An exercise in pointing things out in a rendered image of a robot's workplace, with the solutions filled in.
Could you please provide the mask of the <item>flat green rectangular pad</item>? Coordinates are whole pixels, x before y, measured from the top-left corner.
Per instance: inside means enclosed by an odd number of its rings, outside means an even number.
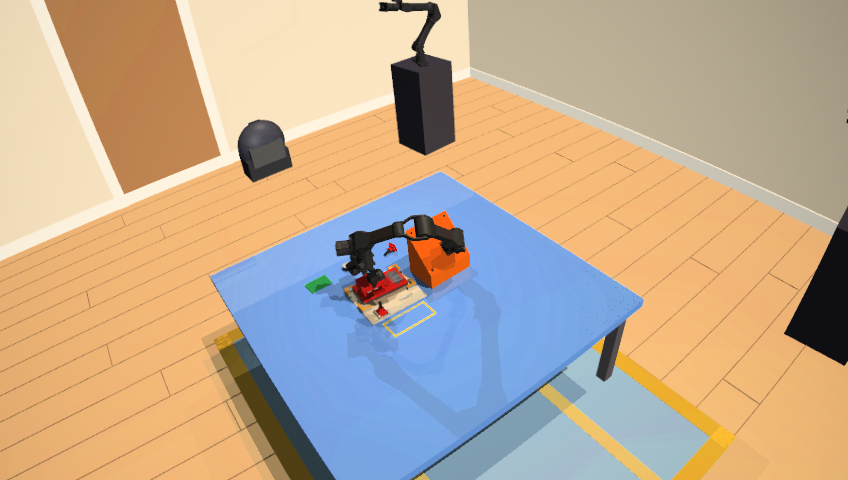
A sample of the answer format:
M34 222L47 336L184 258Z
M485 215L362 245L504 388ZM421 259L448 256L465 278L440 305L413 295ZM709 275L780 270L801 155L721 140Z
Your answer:
M313 294L314 292L320 290L321 288L323 288L325 286L329 286L331 284L333 284L333 283L325 275L323 275L323 276L305 284L305 286Z

